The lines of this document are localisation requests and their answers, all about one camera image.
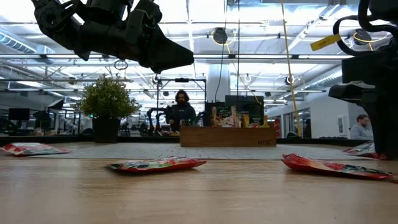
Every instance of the gray mat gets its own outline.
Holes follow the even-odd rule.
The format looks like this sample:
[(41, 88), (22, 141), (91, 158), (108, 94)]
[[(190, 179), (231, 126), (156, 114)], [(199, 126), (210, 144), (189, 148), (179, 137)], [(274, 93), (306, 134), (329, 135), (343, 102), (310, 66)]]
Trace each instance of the gray mat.
[(288, 146), (277, 147), (227, 147), (189, 148), (178, 144), (118, 143), (85, 145), (69, 154), (35, 156), (46, 158), (79, 159), (158, 159), (168, 156), (185, 156), (197, 159), (260, 159), (279, 160), (283, 154), (296, 153), (312, 159), (353, 160), (363, 157), (348, 156), (338, 149), (327, 147)]

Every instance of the yellow tag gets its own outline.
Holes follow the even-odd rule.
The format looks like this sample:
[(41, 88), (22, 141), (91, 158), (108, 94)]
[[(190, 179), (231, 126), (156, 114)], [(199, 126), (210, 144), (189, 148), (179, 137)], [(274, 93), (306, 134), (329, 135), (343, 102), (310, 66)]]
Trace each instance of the yellow tag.
[(322, 40), (318, 40), (311, 44), (312, 51), (320, 50), (326, 46), (336, 43), (337, 41), (341, 40), (339, 34), (330, 35), (328, 37), (323, 38)]

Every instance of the red snack bag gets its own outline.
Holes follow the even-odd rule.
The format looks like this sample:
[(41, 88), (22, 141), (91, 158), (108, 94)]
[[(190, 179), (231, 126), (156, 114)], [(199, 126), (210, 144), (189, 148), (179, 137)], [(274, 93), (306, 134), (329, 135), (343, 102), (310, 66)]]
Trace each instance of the red snack bag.
[(348, 154), (352, 156), (368, 157), (373, 159), (387, 159), (384, 155), (378, 155), (374, 149), (374, 142), (369, 141), (362, 145), (356, 146), (352, 149), (345, 150)]
[(15, 156), (38, 156), (38, 155), (49, 155), (49, 154), (62, 154), (69, 153), (69, 150), (59, 149), (56, 147), (48, 146), (41, 143), (11, 143), (0, 149), (13, 153)]
[(191, 169), (201, 166), (206, 162), (207, 161), (200, 161), (198, 159), (170, 156), (164, 159), (122, 162), (108, 164), (107, 166), (111, 169), (127, 172), (165, 172), (170, 170)]
[(307, 159), (296, 154), (283, 155), (283, 157), (282, 162), (294, 170), (322, 172), (325, 174), (344, 174), (378, 180), (394, 178), (390, 172), (368, 169), (366, 167)]

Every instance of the wooden box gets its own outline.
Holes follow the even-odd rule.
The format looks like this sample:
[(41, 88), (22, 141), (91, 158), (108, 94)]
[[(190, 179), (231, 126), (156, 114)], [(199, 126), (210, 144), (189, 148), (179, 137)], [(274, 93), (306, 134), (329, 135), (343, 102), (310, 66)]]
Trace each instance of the wooden box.
[(212, 128), (182, 126), (182, 147), (276, 147), (274, 123), (269, 128)]

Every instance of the table surface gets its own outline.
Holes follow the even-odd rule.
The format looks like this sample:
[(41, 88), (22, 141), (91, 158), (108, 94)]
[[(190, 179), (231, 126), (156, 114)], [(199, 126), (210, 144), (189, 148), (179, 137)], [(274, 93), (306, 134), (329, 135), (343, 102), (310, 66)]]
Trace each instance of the table surface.
[[(115, 160), (0, 154), (1, 223), (397, 223), (398, 185), (309, 175), (280, 161), (208, 161), (131, 175)], [(398, 173), (396, 161), (347, 163)]]

